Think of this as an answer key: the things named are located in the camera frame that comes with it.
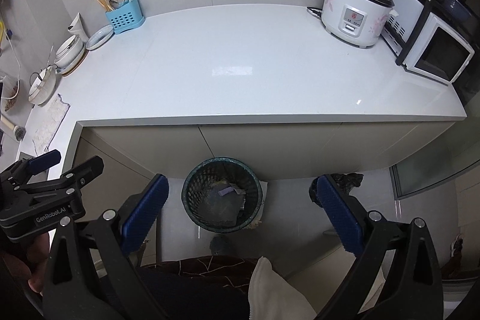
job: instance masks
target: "brown patterned fabric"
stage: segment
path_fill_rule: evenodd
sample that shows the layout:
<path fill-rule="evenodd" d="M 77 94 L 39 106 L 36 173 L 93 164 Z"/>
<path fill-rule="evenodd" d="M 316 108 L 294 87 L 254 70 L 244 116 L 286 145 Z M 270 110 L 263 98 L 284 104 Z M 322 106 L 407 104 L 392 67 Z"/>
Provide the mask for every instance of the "brown patterned fabric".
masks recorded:
<path fill-rule="evenodd" d="M 227 255 L 174 260 L 147 265 L 149 269 L 233 287 L 248 294 L 250 278 L 258 259 L 241 259 Z"/>

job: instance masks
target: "microwave window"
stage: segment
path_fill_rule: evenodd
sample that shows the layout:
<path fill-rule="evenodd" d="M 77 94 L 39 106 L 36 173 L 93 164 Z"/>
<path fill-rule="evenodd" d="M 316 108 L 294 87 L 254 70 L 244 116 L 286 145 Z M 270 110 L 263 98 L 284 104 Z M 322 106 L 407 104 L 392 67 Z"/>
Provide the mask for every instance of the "microwave window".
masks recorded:
<path fill-rule="evenodd" d="M 451 81 L 469 54 L 459 41 L 438 27 L 415 67 Z"/>

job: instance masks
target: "white cable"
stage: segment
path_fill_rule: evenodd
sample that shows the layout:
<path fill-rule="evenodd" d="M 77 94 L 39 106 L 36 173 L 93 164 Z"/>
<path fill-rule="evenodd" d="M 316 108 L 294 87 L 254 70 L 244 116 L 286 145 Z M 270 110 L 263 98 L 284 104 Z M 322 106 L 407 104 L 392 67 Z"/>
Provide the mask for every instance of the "white cable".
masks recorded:
<path fill-rule="evenodd" d="M 15 59 L 17 60 L 17 64 L 18 64 L 18 75 L 17 75 L 17 92 L 15 93 L 15 95 L 13 97 L 10 97 L 10 98 L 4 98 L 4 97 L 1 97 L 1 99 L 7 99 L 7 100 L 10 100 L 10 99 L 15 99 L 18 95 L 18 91 L 20 91 L 20 61 L 18 60 L 18 57 L 17 57 L 17 54 L 15 53 L 15 49 L 13 48 L 14 46 L 11 44 L 11 40 L 8 36 L 8 33 L 7 33 L 7 28 L 5 26 L 5 18 L 3 17 L 3 13 L 2 13 L 2 8 L 0 6 L 0 18 L 2 19 L 3 21 L 3 30 L 5 32 L 5 37 L 8 41 L 8 43 L 10 44 L 10 47 L 11 47 L 11 51 L 13 52 L 14 56 L 15 56 Z"/>

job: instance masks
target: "gray shoe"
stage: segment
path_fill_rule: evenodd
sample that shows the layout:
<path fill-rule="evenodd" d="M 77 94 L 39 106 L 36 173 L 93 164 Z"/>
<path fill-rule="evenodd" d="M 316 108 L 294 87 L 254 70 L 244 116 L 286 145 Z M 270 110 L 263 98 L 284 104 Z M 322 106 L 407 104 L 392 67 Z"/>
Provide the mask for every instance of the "gray shoe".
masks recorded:
<path fill-rule="evenodd" d="M 212 255 L 237 256 L 233 243 L 223 234 L 218 234 L 210 242 Z"/>

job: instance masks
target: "green plastic basket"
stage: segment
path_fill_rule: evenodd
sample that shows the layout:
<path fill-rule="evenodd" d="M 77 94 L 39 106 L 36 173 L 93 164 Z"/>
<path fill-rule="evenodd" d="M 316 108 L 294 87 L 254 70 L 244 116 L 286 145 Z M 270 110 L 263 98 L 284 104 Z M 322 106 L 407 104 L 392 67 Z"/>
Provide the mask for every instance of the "green plastic basket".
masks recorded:
<path fill-rule="evenodd" d="M 245 190 L 245 207 L 233 227 L 222 227 L 202 219 L 198 206 L 207 197 L 212 183 L 222 179 Z M 211 232 L 227 234 L 245 228 L 252 222 L 262 203 L 262 188 L 254 172 L 242 162 L 232 158 L 212 158 L 200 163 L 188 175 L 183 184 L 181 201 L 191 220 Z"/>

